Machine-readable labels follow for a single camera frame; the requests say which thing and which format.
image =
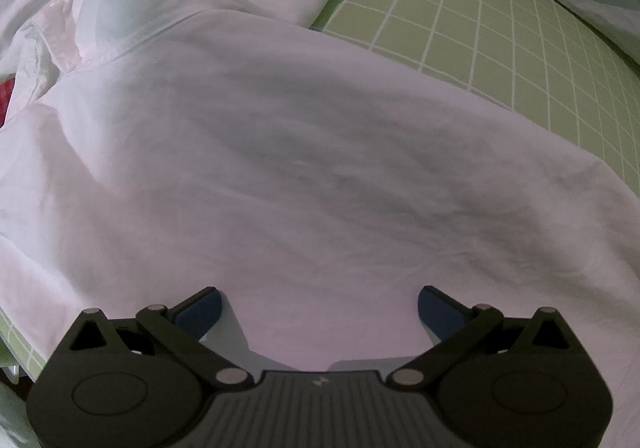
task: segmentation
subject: crumpled white cloth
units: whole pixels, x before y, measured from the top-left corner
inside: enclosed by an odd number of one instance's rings
[[[614,396],[602,446],[635,448],[640,202],[604,162],[296,25],[324,0],[132,1],[36,17],[60,77],[0,129],[0,306],[38,352],[214,285],[280,364],[414,356],[431,284],[558,308]]]

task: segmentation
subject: ribbed black surface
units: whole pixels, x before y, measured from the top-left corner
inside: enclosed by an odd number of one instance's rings
[[[267,372],[218,396],[184,444],[198,448],[459,448],[426,399],[376,372]]]

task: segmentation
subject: metal pin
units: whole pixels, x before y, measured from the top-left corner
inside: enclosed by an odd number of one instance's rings
[[[246,370],[242,370],[242,368],[223,368],[219,370],[216,374],[216,379],[220,383],[225,384],[238,384],[242,383],[249,376]]]
[[[420,370],[415,370],[414,368],[400,368],[393,373],[391,378],[397,384],[411,386],[420,383],[424,379],[424,375]]]

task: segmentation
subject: green cutting mat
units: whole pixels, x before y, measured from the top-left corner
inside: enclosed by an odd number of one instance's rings
[[[554,0],[330,0],[312,28],[523,114],[640,195],[640,73]],[[45,361],[1,309],[0,336],[35,380]]]

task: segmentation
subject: logo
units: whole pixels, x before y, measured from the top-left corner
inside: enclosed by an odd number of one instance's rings
[[[313,380],[311,383],[313,383],[315,386],[323,386],[324,384],[329,384],[330,381],[326,377],[321,376],[317,380]]]

